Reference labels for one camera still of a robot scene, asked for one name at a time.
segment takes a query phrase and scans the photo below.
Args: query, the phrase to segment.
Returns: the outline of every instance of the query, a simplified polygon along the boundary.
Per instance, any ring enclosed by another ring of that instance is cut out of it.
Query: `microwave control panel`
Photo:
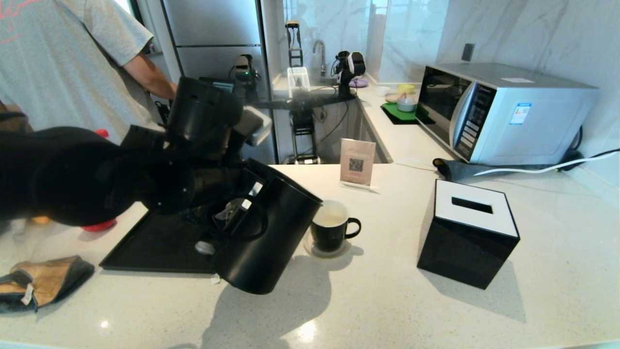
[[[465,123],[463,123],[463,128],[460,130],[461,134],[456,144],[456,151],[468,161],[471,159],[471,154],[482,131],[482,126],[491,109],[495,93],[496,90],[494,89],[480,84],[476,85]]]

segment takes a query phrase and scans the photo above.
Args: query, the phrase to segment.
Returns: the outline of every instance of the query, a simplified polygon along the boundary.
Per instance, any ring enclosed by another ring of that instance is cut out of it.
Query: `red object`
[[[82,227],[82,229],[86,230],[87,232],[101,232],[103,230],[111,228],[115,224],[116,218],[113,218],[103,223],[87,225],[85,227]]]
[[[110,134],[108,133],[108,130],[106,129],[97,129],[94,132],[103,138],[108,138],[110,136]],[[111,228],[115,224],[116,224],[116,218],[113,218],[103,223],[87,225],[85,227],[82,227],[82,229],[86,230],[87,232],[102,232],[104,230]]]
[[[106,129],[95,130],[95,133],[100,135],[103,138],[108,138],[110,136],[110,134],[108,133],[108,130],[106,130]]]

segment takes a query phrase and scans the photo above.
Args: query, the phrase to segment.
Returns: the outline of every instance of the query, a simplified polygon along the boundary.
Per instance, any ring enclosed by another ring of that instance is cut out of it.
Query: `microwave label sticker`
[[[502,80],[506,80],[509,83],[517,83],[517,84],[533,84],[534,81],[524,79],[524,78],[502,78]]]
[[[528,116],[529,109],[531,107],[531,103],[517,103],[515,113],[512,114],[512,119],[510,119],[510,124],[521,125],[525,121],[525,118]]]

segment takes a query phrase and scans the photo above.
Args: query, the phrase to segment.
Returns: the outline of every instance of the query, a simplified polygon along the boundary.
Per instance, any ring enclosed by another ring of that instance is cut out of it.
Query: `white bowl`
[[[396,101],[397,108],[401,112],[412,112],[414,111],[415,102],[411,98],[400,98]]]
[[[377,96],[381,96],[381,97],[388,94],[389,91],[390,91],[390,88],[387,86],[377,86],[374,88],[374,93],[376,93]]]

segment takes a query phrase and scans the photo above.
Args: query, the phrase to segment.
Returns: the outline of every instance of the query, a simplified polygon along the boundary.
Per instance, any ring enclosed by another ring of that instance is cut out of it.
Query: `black tissue box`
[[[486,289],[519,240],[504,193],[438,179],[418,268]]]

